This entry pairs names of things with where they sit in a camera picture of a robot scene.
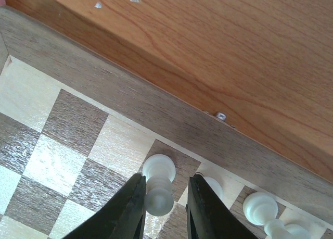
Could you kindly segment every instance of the small white debris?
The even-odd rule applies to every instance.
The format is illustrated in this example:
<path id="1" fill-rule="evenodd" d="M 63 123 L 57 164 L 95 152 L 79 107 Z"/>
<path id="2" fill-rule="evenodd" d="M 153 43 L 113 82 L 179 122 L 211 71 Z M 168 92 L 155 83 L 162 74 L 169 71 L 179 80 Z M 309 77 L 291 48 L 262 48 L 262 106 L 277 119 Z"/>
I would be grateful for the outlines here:
<path id="1" fill-rule="evenodd" d="M 95 5 L 96 8 L 102 8 L 102 3 L 101 2 L 97 2 Z"/>
<path id="2" fill-rule="evenodd" d="M 130 0 L 130 2 L 140 3 L 141 0 Z"/>

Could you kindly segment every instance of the chessboard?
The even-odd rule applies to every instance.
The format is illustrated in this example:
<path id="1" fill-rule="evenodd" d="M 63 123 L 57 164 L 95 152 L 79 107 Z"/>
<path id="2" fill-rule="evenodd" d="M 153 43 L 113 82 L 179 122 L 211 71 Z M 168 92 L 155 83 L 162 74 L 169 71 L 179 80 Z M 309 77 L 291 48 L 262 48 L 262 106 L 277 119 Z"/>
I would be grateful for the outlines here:
<path id="1" fill-rule="evenodd" d="M 0 9 L 0 23 L 0 238 L 63 238 L 96 213 L 154 154 L 165 154 L 176 165 L 174 206 L 163 217 L 146 214 L 145 239 L 187 238 L 187 185 L 196 172 L 221 184 L 222 202 L 258 238 L 266 238 L 263 227 L 250 224 L 242 211 L 244 199 L 256 191 L 277 200 L 278 218 L 284 223 L 301 223 L 312 238 L 332 238 L 330 183 L 278 154 L 281 160 L 267 169 L 269 155 L 275 155 L 267 148 L 11 9 Z M 102 63 L 98 68 L 96 61 Z M 117 77 L 121 83 L 116 87 Z M 139 84 L 148 95 L 142 94 Z M 175 103 L 180 103 L 181 117 L 170 112 Z M 174 121 L 166 123 L 164 118 L 171 116 Z M 196 142 L 203 133 L 210 149 Z M 249 150 L 250 143 L 258 148 L 257 163 L 247 172 L 238 165 L 251 164 L 247 150 L 245 156 L 231 158 L 232 163 L 229 155 L 213 156 L 212 150 L 227 152 L 225 145 L 216 146 L 214 137 L 228 140 L 233 134 L 242 140 L 228 141 L 230 149 L 241 150 L 245 143 Z M 293 178 L 283 163 L 297 169 Z M 279 174 L 290 178 L 289 187 Z M 307 185 L 302 183 L 305 176 Z M 265 180 L 276 185 L 269 187 Z M 311 206 L 312 197 L 317 204 Z"/>

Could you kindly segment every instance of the chess piece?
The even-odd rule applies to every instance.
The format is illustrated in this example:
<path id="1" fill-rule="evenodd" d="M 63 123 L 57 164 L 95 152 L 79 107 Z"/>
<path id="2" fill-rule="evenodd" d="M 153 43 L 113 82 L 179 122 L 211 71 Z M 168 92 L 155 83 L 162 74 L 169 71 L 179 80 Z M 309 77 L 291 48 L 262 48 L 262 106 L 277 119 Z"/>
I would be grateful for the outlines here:
<path id="1" fill-rule="evenodd" d="M 176 176 L 175 164 L 168 156 L 156 154 L 146 160 L 142 172 L 147 180 L 147 212 L 153 216 L 166 215 L 173 207 L 171 183 Z"/>
<path id="2" fill-rule="evenodd" d="M 278 206 L 266 193 L 249 195 L 243 203 L 245 217 L 254 225 L 264 226 L 264 231 L 272 239 L 310 239 L 309 232 L 298 224 L 288 224 L 276 219 Z"/>
<path id="3" fill-rule="evenodd" d="M 212 190 L 215 192 L 215 194 L 220 198 L 220 200 L 222 200 L 223 190 L 222 190 L 222 187 L 220 186 L 220 184 L 218 183 L 218 181 L 211 177 L 203 177 L 203 178 L 208 183 L 210 188 L 212 188 Z"/>

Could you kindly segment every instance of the wood grain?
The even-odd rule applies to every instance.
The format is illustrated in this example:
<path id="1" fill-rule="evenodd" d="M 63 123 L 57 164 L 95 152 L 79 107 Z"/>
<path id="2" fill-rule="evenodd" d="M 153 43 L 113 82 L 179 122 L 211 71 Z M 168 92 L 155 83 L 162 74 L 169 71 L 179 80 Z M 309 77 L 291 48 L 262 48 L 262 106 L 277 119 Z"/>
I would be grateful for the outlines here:
<path id="1" fill-rule="evenodd" d="M 12 56 L 333 224 L 328 181 L 32 19 L 9 8 L 0 19 Z"/>
<path id="2" fill-rule="evenodd" d="M 187 239 L 187 213 L 185 207 L 174 204 L 173 211 L 156 239 Z"/>
<path id="3" fill-rule="evenodd" d="M 6 45 L 4 43 L 4 40 L 2 38 L 2 35 L 0 33 L 0 75 L 2 72 L 3 67 L 5 66 L 5 62 L 8 58 L 8 51 L 6 48 Z"/>
<path id="4" fill-rule="evenodd" d="M 66 199 L 66 196 L 22 176 L 4 215 L 48 235 Z"/>
<path id="5" fill-rule="evenodd" d="M 327 229 L 325 234 L 323 235 L 322 239 L 330 239 L 333 237 L 333 231 L 330 229 Z"/>
<path id="6" fill-rule="evenodd" d="M 60 90 L 42 133 L 88 156 L 107 118 L 106 112 Z"/>
<path id="7" fill-rule="evenodd" d="M 0 165 L 23 174 L 39 137 L 39 132 L 0 113 Z"/>
<path id="8" fill-rule="evenodd" d="M 127 180 L 123 175 L 88 158 L 68 199 L 98 212 Z"/>
<path id="9" fill-rule="evenodd" d="M 333 0 L 7 4 L 333 181 Z"/>

